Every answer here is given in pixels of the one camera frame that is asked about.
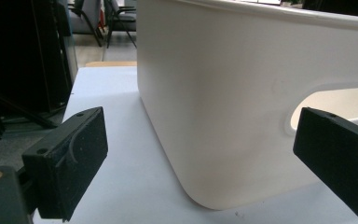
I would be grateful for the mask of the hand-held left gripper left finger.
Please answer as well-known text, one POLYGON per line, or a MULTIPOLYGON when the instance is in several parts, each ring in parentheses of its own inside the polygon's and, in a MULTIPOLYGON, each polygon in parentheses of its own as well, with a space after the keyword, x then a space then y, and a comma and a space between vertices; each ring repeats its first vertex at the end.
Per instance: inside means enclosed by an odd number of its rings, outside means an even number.
POLYGON ((42 218, 69 220, 107 157, 103 108, 81 111, 22 155, 42 218))

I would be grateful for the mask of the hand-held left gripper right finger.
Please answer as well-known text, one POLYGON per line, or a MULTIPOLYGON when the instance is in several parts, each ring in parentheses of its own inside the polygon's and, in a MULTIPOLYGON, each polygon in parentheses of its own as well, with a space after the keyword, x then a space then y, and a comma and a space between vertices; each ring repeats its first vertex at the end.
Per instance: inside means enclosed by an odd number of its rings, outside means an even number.
POLYGON ((293 152, 358 216, 358 125, 304 107, 293 152))

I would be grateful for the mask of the white plastic bin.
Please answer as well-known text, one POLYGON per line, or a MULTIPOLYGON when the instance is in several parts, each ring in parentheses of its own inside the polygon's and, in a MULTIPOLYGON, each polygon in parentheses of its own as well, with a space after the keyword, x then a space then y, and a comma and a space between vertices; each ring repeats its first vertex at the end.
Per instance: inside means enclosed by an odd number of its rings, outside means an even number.
POLYGON ((138 0, 138 89, 196 203, 225 210, 316 181, 291 117, 358 88, 358 17, 236 0, 138 0))

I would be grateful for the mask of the black cabinet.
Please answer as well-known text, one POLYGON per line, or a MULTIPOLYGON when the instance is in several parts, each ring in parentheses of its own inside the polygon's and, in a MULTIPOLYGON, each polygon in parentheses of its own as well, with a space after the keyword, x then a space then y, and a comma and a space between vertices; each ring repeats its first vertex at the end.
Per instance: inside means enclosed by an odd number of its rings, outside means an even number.
POLYGON ((0 0, 0 137, 2 118, 44 118, 67 105, 76 72, 68 0, 0 0))

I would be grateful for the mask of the grey chair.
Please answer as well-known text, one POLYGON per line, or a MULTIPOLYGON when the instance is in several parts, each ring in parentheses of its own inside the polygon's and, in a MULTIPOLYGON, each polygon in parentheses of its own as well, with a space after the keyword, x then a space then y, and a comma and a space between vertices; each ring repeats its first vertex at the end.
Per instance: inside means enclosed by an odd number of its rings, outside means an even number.
POLYGON ((98 46, 102 45, 99 29, 102 0, 73 0, 69 4, 69 20, 73 34, 93 35, 98 46))

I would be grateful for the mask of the black chair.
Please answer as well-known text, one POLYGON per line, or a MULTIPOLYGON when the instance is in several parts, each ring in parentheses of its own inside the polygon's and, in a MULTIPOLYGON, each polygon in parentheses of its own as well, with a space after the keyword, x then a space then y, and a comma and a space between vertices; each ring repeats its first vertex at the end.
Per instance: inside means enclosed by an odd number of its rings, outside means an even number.
POLYGON ((103 0, 105 22, 108 28, 106 47, 109 48, 113 32, 125 32, 136 47, 131 32, 136 31, 136 7, 120 6, 117 0, 103 0))

